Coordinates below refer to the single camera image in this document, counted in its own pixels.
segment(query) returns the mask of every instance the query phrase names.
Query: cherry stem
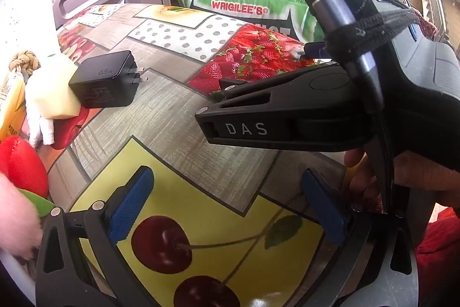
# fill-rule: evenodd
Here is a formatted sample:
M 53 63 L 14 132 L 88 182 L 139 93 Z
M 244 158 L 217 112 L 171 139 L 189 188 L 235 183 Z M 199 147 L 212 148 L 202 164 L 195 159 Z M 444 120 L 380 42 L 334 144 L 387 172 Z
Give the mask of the cherry stem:
M 289 206 L 293 201 L 295 201 L 297 198 L 301 197 L 303 194 L 298 193 L 295 196 L 293 196 L 289 201 L 287 202 L 286 206 Z M 222 289 L 224 288 L 225 285 L 230 281 L 230 279 L 235 275 L 235 273 L 238 272 L 244 261 L 247 259 L 249 254 L 254 250 L 256 247 L 257 243 L 264 238 L 264 236 L 267 234 L 267 232 L 270 230 L 271 226 L 274 224 L 275 221 L 277 221 L 277 218 L 282 214 L 284 211 L 284 208 L 280 208 L 279 211 L 273 215 L 273 217 L 270 219 L 270 221 L 266 224 L 266 226 L 262 229 L 262 231 L 256 235 L 256 240 L 254 243 L 251 245 L 251 247 L 246 251 L 246 253 L 243 255 L 241 258 L 240 262 L 236 265 L 236 267 L 233 269 L 233 271 L 230 272 L 230 274 L 225 278 L 224 281 L 220 283 L 220 285 L 217 287 L 217 292 L 220 293 Z
M 232 241 L 232 242 L 224 242 L 224 243 L 216 243 L 213 245 L 186 245 L 185 243 L 178 243 L 176 247 L 178 249 L 184 249 L 184 250 L 195 250 L 195 249 L 212 249 L 214 247 L 224 247 L 224 246 L 229 246 L 229 245 L 236 245 L 239 243 L 243 242 L 248 242 L 252 241 L 254 239 L 257 239 L 259 235 L 248 237 L 248 238 L 243 238 L 239 239 L 237 241 Z

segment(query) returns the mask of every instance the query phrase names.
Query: plush toy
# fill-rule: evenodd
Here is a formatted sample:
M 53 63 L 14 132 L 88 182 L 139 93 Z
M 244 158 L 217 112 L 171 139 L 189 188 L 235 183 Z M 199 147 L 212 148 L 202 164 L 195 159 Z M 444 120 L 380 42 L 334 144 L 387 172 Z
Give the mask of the plush toy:
M 40 219 L 35 206 L 0 173 L 0 248 L 24 259 L 41 242 Z
M 0 173 L 17 188 L 43 198 L 48 195 L 48 176 L 43 163 L 34 148 L 18 136 L 7 137 L 0 144 Z

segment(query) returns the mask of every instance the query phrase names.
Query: human hand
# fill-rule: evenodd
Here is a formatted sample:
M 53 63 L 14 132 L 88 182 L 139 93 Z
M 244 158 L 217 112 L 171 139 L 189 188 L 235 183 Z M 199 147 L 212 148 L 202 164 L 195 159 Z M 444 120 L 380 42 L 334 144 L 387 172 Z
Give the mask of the human hand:
M 376 200 L 379 187 L 371 163 L 362 148 L 347 151 L 344 157 L 347 167 L 356 172 L 345 189 L 363 193 L 364 200 Z M 423 156 L 405 151 L 394 158 L 395 184 L 434 190 L 436 201 L 442 206 L 460 207 L 460 173 L 451 171 Z

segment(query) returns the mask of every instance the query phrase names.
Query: black power adapter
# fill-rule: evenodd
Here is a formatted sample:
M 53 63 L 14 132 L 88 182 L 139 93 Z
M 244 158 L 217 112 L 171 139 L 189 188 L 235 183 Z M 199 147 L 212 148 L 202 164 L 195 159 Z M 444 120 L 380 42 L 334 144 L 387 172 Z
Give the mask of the black power adapter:
M 131 51 L 112 52 L 84 60 L 68 86 L 86 108 L 125 107 L 133 102 L 142 79 Z

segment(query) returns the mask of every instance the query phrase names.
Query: pink fluffy plush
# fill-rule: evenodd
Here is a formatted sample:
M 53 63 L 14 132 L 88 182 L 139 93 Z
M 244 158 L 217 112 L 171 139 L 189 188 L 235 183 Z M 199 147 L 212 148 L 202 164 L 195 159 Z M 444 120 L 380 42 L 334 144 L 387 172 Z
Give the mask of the pink fluffy plush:
M 0 173 L 0 247 L 11 255 L 30 259 L 41 236 L 35 206 Z

